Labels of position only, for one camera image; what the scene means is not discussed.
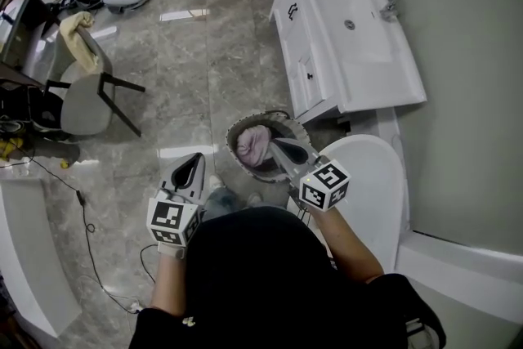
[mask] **black drawer handle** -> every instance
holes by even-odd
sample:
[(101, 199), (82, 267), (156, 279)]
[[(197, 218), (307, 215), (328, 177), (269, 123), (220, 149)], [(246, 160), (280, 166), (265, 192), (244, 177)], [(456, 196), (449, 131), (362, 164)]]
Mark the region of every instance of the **black drawer handle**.
[(290, 20), (293, 20), (293, 16), (294, 16), (294, 12), (297, 11), (297, 3), (294, 3), (290, 6), (290, 8), (288, 9), (288, 18)]

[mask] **yellow object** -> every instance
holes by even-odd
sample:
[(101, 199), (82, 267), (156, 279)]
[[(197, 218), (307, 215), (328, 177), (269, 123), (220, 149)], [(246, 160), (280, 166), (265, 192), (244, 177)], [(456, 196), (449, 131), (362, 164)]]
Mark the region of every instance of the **yellow object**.
[(9, 161), (7, 157), (12, 151), (21, 148), (24, 144), (24, 140), (21, 138), (10, 138), (9, 140), (0, 140), (0, 148), (2, 148), (2, 154), (0, 159)]
[(60, 34), (64, 38), (71, 54), (89, 74), (96, 73), (98, 57), (92, 53), (82, 37), (80, 37), (80, 34), (76, 32), (76, 28), (79, 25), (89, 28), (94, 21), (89, 12), (79, 12), (69, 18), (65, 18), (60, 24)]

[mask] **gray chair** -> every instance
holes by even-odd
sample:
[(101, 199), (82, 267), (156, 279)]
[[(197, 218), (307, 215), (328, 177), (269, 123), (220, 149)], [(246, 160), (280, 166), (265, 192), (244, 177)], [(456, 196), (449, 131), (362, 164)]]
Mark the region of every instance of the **gray chair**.
[[(51, 87), (67, 89), (60, 116), (62, 131), (75, 136), (98, 134), (107, 129), (113, 113), (115, 113), (137, 136), (141, 136), (141, 131), (114, 103), (114, 94), (116, 86), (126, 87), (139, 92), (145, 92), (145, 88), (120, 78), (115, 78), (112, 75), (113, 66), (109, 57), (89, 32), (82, 27), (78, 27), (77, 32), (93, 54), (98, 57), (98, 68), (96, 70), (99, 73), (89, 74), (88, 76), (72, 74), (75, 69), (71, 65), (76, 59), (70, 53), (59, 31), (56, 35), (55, 55), (46, 91)], [(74, 79), (74, 81), (66, 83), (64, 79)]]

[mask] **power plug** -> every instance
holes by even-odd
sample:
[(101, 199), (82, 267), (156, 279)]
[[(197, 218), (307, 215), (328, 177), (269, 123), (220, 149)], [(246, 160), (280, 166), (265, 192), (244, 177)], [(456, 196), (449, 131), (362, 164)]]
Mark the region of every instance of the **power plug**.
[(133, 304), (131, 304), (131, 311), (135, 313), (139, 313), (144, 309), (143, 306), (138, 301), (135, 301)]

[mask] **shoe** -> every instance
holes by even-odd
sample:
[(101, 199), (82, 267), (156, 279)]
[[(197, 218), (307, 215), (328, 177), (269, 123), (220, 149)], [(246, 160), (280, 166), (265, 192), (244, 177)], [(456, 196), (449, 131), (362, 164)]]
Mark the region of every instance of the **shoe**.
[(247, 206), (252, 207), (253, 205), (260, 204), (263, 202), (263, 198), (257, 192), (250, 194), (247, 198)]
[(211, 175), (209, 177), (209, 191), (213, 192), (216, 189), (225, 188), (226, 184), (218, 175)]

